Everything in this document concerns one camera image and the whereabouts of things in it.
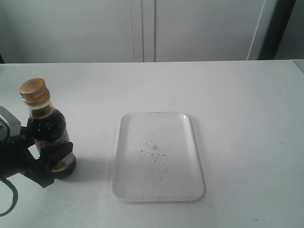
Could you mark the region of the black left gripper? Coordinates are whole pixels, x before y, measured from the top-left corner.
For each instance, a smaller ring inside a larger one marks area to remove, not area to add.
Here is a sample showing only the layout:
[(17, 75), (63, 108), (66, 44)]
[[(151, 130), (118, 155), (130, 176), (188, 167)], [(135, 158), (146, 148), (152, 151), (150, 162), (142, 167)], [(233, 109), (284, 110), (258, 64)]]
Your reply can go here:
[(68, 169), (73, 161), (73, 143), (41, 148), (40, 157), (34, 158), (29, 147), (35, 144), (34, 122), (22, 126), (20, 134), (0, 142), (0, 179), (7, 179), (18, 173), (45, 188), (54, 183), (51, 172)]

